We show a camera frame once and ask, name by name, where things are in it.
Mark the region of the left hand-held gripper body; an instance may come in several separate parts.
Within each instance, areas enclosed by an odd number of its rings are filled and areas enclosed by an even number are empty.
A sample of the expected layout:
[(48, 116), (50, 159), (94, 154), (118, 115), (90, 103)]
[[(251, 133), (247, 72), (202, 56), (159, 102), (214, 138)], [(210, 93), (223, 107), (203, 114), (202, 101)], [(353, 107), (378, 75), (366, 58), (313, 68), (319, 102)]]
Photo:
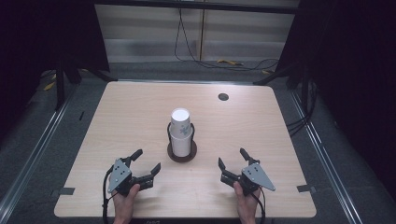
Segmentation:
[(154, 174), (144, 175), (140, 177), (133, 176), (130, 169), (131, 158), (116, 159), (111, 168), (111, 176), (107, 191), (109, 193), (114, 190), (122, 196), (127, 196), (130, 189), (138, 184), (140, 190), (150, 189), (153, 187)]

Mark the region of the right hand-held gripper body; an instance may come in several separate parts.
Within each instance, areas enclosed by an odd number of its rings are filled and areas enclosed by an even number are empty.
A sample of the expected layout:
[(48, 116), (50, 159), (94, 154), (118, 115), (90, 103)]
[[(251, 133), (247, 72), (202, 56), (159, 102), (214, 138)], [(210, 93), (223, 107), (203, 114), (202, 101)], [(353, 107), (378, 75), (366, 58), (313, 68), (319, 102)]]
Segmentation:
[(253, 163), (243, 168), (240, 175), (236, 175), (221, 168), (220, 181), (230, 187), (234, 182), (238, 182), (245, 196), (253, 193), (258, 188), (263, 187), (275, 191), (276, 187), (258, 163)]

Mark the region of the black wire cup holder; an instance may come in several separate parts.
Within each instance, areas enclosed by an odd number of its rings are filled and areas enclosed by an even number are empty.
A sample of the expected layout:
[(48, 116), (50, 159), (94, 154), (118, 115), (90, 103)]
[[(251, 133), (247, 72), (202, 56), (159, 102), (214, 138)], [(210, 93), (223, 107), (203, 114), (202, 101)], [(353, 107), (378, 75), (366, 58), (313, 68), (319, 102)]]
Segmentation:
[(169, 140), (169, 143), (168, 143), (168, 145), (167, 145), (167, 154), (168, 154), (169, 158), (170, 158), (172, 161), (180, 162), (180, 163), (188, 162), (188, 161), (193, 160), (194, 157), (195, 157), (196, 154), (197, 154), (197, 145), (196, 145), (196, 143), (195, 143), (195, 141), (194, 141), (194, 134), (195, 134), (195, 127), (194, 127), (194, 125), (191, 124), (191, 134), (190, 134), (190, 135), (191, 135), (191, 153), (190, 153), (187, 157), (183, 157), (183, 158), (177, 157), (177, 156), (172, 152), (172, 147), (171, 147), (171, 136), (172, 136), (172, 134), (170, 133), (170, 126), (171, 126), (171, 123), (169, 123), (169, 124), (167, 125), (167, 135), (168, 135), (168, 140)]

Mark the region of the white printed paper cup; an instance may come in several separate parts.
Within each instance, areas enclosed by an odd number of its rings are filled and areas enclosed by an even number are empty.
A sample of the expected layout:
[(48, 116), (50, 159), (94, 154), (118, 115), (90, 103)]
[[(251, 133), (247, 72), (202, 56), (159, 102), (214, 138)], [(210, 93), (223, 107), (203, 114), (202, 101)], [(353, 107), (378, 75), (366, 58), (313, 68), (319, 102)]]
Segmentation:
[(171, 114), (170, 133), (179, 139), (191, 133), (190, 112), (186, 108), (176, 108)]

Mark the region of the person's left hand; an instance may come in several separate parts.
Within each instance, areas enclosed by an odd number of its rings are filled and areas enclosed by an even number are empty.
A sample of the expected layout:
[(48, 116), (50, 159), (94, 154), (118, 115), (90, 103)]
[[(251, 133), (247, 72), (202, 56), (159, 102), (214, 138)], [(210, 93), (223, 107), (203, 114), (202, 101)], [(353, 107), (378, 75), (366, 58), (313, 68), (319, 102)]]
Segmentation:
[(120, 195), (116, 190), (112, 192), (112, 199), (115, 208), (115, 219), (132, 220), (134, 213), (134, 199), (140, 190), (140, 185), (136, 184), (130, 188), (127, 196)]

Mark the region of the person's right hand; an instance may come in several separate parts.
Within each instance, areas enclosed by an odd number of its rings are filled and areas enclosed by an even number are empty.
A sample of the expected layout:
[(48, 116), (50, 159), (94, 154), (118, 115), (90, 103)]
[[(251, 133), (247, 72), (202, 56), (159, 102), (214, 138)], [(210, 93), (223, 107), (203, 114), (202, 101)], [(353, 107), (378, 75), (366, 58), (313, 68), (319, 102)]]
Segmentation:
[(257, 198), (261, 196), (261, 191), (257, 189), (252, 195), (244, 195), (243, 189), (238, 182), (233, 183), (233, 189), (236, 195), (236, 209), (239, 219), (255, 219), (258, 202)]

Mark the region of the black metal stand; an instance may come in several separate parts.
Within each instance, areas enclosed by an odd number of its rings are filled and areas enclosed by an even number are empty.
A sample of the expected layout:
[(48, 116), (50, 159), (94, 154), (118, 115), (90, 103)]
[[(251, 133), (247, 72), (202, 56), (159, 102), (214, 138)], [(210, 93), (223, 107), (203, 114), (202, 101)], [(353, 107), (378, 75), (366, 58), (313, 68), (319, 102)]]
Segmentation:
[(79, 84), (82, 80), (79, 69), (86, 69), (91, 74), (99, 77), (105, 82), (115, 81), (115, 78), (105, 75), (102, 71), (95, 69), (88, 63), (79, 61), (77, 58), (64, 57), (57, 62), (56, 65), (56, 90), (57, 90), (57, 105), (56, 110), (59, 110), (65, 102), (64, 78), (67, 77), (70, 83)]
[(294, 62), (286, 65), (283, 68), (276, 69), (274, 73), (265, 77), (262, 80), (253, 82), (256, 86), (265, 86), (271, 81), (279, 77), (288, 77), (287, 88), (289, 90), (296, 90), (298, 85), (301, 84), (302, 106), (304, 109), (308, 108), (308, 67), (304, 63)]

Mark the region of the metal floor rail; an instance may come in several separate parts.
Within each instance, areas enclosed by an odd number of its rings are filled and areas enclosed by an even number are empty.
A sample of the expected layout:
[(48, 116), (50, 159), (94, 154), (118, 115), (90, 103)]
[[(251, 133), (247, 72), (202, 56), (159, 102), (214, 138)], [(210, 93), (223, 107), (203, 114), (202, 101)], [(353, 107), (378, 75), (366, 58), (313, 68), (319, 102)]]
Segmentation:
[(349, 224), (363, 224), (361, 220), (361, 216), (350, 197), (340, 175), (336, 171), (332, 160), (326, 150), (326, 147), (323, 145), (321, 138), (313, 124), (312, 121), (308, 121), (306, 116), (307, 114), (303, 110), (302, 100), (296, 91), (292, 91), (290, 93), (293, 103), (298, 111), (299, 116), (304, 121), (304, 127), (306, 132), (311, 140), (311, 143), (318, 154), (318, 158), (322, 164), (322, 167), (328, 177), (332, 189), (337, 197), (338, 202), (340, 203), (344, 213), (346, 214), (346, 218)]
[(73, 102), (76, 90), (66, 94), (58, 105), (58, 97), (40, 92), (28, 104), (22, 121), (1, 144), (0, 151), (0, 223), (6, 222), (26, 190), (36, 167), (42, 160), (64, 114)]

